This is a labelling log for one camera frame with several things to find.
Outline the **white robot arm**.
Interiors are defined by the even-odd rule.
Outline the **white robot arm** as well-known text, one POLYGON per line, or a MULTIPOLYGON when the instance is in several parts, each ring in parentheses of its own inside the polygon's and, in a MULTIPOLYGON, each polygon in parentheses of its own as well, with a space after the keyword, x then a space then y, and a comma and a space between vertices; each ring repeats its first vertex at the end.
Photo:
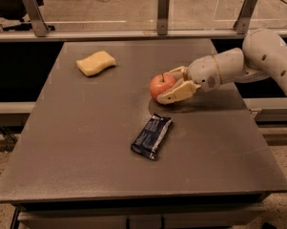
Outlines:
POLYGON ((175 83, 155 98, 164 105, 216 90, 230 82, 249 83, 268 77, 287 96, 287 44, 274 31, 255 30, 245 36, 241 48, 198 58, 187 67, 168 71, 167 75, 175 83))

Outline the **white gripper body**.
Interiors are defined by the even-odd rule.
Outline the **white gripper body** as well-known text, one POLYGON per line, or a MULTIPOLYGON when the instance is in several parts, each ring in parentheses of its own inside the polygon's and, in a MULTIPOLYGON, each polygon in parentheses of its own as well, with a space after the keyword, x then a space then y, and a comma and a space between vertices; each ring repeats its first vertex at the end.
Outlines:
POLYGON ((192 62, 187 75, 200 92, 214 91, 221 85, 218 63, 213 56, 205 56, 192 62))

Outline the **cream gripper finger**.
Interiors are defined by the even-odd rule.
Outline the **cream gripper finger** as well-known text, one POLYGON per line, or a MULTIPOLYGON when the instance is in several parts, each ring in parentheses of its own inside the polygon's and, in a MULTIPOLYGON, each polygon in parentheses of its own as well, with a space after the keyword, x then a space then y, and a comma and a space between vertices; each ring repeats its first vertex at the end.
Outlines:
POLYGON ((192 80, 177 82, 169 90, 160 94, 156 101, 162 105, 172 104, 192 97, 201 86, 192 80))
POLYGON ((175 80, 179 80, 179 79, 187 80, 188 79, 187 67, 185 67, 185 66, 180 66, 180 67, 174 68, 174 69, 166 72, 166 74, 170 75, 175 80))

